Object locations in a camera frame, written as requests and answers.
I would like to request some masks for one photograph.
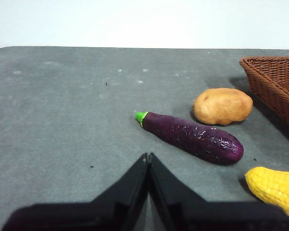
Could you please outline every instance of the white wall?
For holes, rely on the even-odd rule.
[[[18,45],[289,49],[289,0],[0,0]]]

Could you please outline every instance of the yellow corn cob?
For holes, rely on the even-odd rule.
[[[289,172],[254,167],[245,179],[253,194],[267,204],[281,207],[289,216]]]

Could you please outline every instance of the brown woven basket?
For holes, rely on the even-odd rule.
[[[240,60],[250,90],[289,126],[289,56]]]

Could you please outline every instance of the basket rim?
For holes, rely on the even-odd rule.
[[[247,56],[247,57],[243,57],[240,59],[239,63],[240,65],[245,69],[245,68],[249,68],[251,69],[253,72],[256,73],[256,77],[259,78],[260,80],[265,80],[267,82],[269,82],[270,84],[274,85],[275,87],[279,88],[281,91],[284,92],[284,97],[289,99],[289,90],[287,90],[286,88],[280,86],[278,83],[275,83],[271,78],[268,77],[267,74],[262,73],[261,71],[259,71],[258,69],[256,69],[250,62],[249,60],[264,60],[264,61],[280,61],[280,60],[289,60],[289,56]]]

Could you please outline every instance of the gray table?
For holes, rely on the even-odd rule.
[[[254,96],[245,121],[222,127],[245,148],[232,166],[189,155],[134,119],[136,111],[193,119],[193,100],[208,88],[249,94],[238,61],[252,55],[289,50],[0,49],[0,228],[22,206],[91,201],[145,152],[208,201],[256,200],[244,174],[289,171],[289,128]],[[163,230],[151,200],[135,229]]]

